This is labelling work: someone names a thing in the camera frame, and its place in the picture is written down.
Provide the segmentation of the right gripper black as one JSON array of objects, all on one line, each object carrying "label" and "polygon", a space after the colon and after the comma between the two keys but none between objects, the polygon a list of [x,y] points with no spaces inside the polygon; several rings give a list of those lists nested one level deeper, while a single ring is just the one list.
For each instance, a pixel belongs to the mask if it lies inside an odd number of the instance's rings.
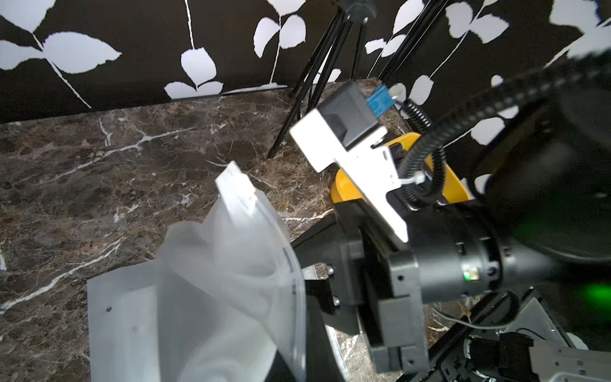
[{"label": "right gripper black", "polygon": [[421,372],[430,366],[424,306],[484,294],[501,285],[499,232],[476,205],[459,203],[403,211],[399,239],[363,200],[334,211],[292,243],[303,266],[331,273],[318,300],[306,300],[306,381],[340,382],[326,323],[363,332],[379,372]]}]

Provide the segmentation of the clear zip-top bag top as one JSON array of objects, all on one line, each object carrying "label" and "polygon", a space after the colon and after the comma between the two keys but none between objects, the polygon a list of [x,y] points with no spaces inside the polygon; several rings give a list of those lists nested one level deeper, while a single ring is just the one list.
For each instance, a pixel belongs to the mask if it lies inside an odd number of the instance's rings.
[{"label": "clear zip-top bag top", "polygon": [[306,379],[306,291],[282,218],[235,163],[202,222],[87,283],[94,381]]}]

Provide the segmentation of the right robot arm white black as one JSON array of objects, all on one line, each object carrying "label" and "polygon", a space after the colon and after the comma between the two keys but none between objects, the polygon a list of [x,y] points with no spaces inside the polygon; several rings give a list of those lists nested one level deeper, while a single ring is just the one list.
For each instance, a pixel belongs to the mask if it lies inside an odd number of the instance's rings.
[{"label": "right robot arm white black", "polygon": [[324,264],[306,293],[308,381],[341,381],[326,332],[363,335],[404,381],[608,381],[536,287],[570,289],[568,320],[609,326],[610,54],[527,72],[385,143],[373,98],[339,88],[291,129],[315,170],[340,168],[334,212],[297,238]]}]

